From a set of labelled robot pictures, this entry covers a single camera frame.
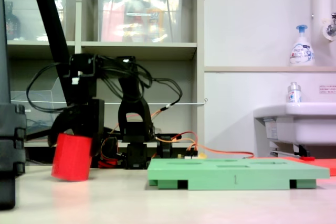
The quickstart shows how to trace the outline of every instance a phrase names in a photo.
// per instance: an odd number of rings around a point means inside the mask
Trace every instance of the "green block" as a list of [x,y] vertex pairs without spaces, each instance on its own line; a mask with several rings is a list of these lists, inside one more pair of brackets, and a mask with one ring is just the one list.
[[158,180],[158,189],[178,189],[177,180]]
[[316,188],[316,179],[297,179],[296,188]]
[[275,190],[316,188],[317,178],[329,170],[286,159],[153,159],[150,186],[177,189],[183,180],[189,190]]
[[157,184],[158,184],[158,181],[157,181],[157,180],[150,180],[150,181],[149,181],[149,185],[150,185],[150,186],[158,186]]

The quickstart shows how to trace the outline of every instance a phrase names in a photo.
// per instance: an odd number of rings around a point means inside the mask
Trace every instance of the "white table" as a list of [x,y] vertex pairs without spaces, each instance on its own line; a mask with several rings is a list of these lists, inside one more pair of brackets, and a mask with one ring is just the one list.
[[50,172],[27,167],[1,224],[336,223],[336,177],[318,180],[318,189],[188,191],[153,189],[145,170],[93,169],[76,183]]

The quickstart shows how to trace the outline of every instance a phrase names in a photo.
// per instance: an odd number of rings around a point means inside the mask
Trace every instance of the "white sink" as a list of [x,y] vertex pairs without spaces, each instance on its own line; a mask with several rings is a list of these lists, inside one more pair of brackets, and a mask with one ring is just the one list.
[[267,137],[294,145],[336,145],[336,103],[302,102],[254,111],[263,119]]

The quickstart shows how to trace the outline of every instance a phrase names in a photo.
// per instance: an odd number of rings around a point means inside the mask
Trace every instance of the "plastic bin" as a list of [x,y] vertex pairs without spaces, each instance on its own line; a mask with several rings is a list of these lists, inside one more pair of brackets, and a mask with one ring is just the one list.
[[[75,0],[55,0],[55,4],[66,40],[74,40]],[[36,0],[5,0],[5,13],[8,40],[48,41]]]
[[98,0],[98,41],[181,42],[182,0]]
[[[11,91],[13,104],[22,104],[27,116],[27,134],[49,129],[58,114],[49,114],[38,111],[27,101],[26,91]],[[44,108],[62,108],[66,106],[60,81],[57,78],[51,90],[30,91],[29,98],[34,104]]]

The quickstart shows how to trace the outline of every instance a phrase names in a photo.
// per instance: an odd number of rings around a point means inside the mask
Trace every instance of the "faucet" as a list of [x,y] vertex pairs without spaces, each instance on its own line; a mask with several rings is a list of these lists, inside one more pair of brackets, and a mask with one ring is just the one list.
[[336,36],[336,13],[331,14],[333,24],[327,27],[327,34],[329,36]]

